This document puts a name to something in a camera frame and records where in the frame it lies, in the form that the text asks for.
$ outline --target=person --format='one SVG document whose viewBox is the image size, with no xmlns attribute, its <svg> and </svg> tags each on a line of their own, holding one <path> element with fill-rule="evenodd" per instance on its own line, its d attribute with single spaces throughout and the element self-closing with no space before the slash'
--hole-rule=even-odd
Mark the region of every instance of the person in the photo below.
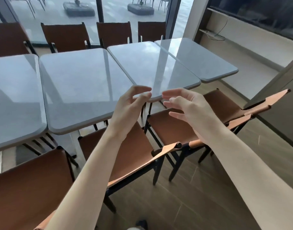
<svg viewBox="0 0 293 230">
<path fill-rule="evenodd" d="M 122 141 L 151 97 L 132 86 L 116 104 L 109 126 L 45 230 L 93 230 Z M 293 189 L 217 118 L 205 98 L 178 88 L 162 93 L 169 115 L 186 121 L 216 154 L 261 229 L 293 229 Z"/>
</svg>

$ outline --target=outdoor patio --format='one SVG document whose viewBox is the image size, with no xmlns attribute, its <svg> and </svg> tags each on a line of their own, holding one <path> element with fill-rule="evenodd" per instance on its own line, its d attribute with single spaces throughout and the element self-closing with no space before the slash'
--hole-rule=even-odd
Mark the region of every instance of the outdoor patio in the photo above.
<svg viewBox="0 0 293 230">
<path fill-rule="evenodd" d="M 95 0 L 80 0 L 81 3 L 87 3 L 95 9 L 94 17 L 68 17 L 64 11 L 64 2 L 73 2 L 74 0 L 46 0 L 45 11 L 37 0 L 31 0 L 32 6 L 35 10 L 35 18 L 25 1 L 11 1 L 12 7 L 18 18 L 25 28 L 31 41 L 44 41 L 45 37 L 42 32 L 40 23 L 50 24 L 80 24 L 84 22 L 93 43 L 99 43 L 97 34 L 96 22 L 98 21 L 96 1 Z M 164 3 L 159 7 L 160 0 L 154 0 L 154 15 L 138 16 L 127 10 L 127 5 L 133 0 L 102 0 L 104 21 L 105 22 L 127 22 L 130 21 L 133 42 L 137 42 L 138 21 L 157 21 L 162 22 L 166 19 L 166 12 L 164 12 Z M 179 8 L 177 21 L 173 33 L 173 38 L 180 38 L 186 27 L 190 9 L 193 0 L 182 0 Z M 146 4 L 152 6 L 152 0 L 147 0 Z"/>
</svg>

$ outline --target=umbrella base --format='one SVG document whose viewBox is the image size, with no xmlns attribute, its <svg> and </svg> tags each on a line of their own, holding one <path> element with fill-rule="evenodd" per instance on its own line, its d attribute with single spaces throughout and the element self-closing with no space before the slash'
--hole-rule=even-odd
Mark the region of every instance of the umbrella base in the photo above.
<svg viewBox="0 0 293 230">
<path fill-rule="evenodd" d="M 92 7 L 86 3 L 80 3 L 77 5 L 74 2 L 64 2 L 63 8 L 69 17 L 93 17 L 95 11 Z"/>
<path fill-rule="evenodd" d="M 154 8 L 151 6 L 146 6 L 146 5 L 128 4 L 127 10 L 136 15 L 153 15 L 154 14 Z"/>
</svg>

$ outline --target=television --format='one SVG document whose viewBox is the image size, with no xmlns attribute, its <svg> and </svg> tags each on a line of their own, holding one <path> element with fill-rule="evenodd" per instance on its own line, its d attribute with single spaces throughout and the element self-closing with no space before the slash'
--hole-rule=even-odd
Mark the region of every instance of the television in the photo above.
<svg viewBox="0 0 293 230">
<path fill-rule="evenodd" d="M 293 0 L 210 0 L 208 7 L 293 40 Z"/>
</svg>

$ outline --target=table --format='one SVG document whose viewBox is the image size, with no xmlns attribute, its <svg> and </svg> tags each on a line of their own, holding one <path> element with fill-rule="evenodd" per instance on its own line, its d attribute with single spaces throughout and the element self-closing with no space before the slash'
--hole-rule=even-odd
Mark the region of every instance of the table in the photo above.
<svg viewBox="0 0 293 230">
<path fill-rule="evenodd" d="M 110 118 L 132 86 L 102 48 L 46 54 L 39 64 L 47 124 L 56 135 Z"/>
<path fill-rule="evenodd" d="M 235 66 L 188 38 L 158 40 L 155 43 L 203 83 L 210 83 L 238 72 Z"/>
<path fill-rule="evenodd" d="M 153 42 L 110 46 L 109 53 L 133 84 L 152 87 L 150 102 L 172 88 L 191 89 L 201 80 Z"/>
<path fill-rule="evenodd" d="M 0 151 L 47 129 L 38 57 L 0 57 Z"/>
</svg>

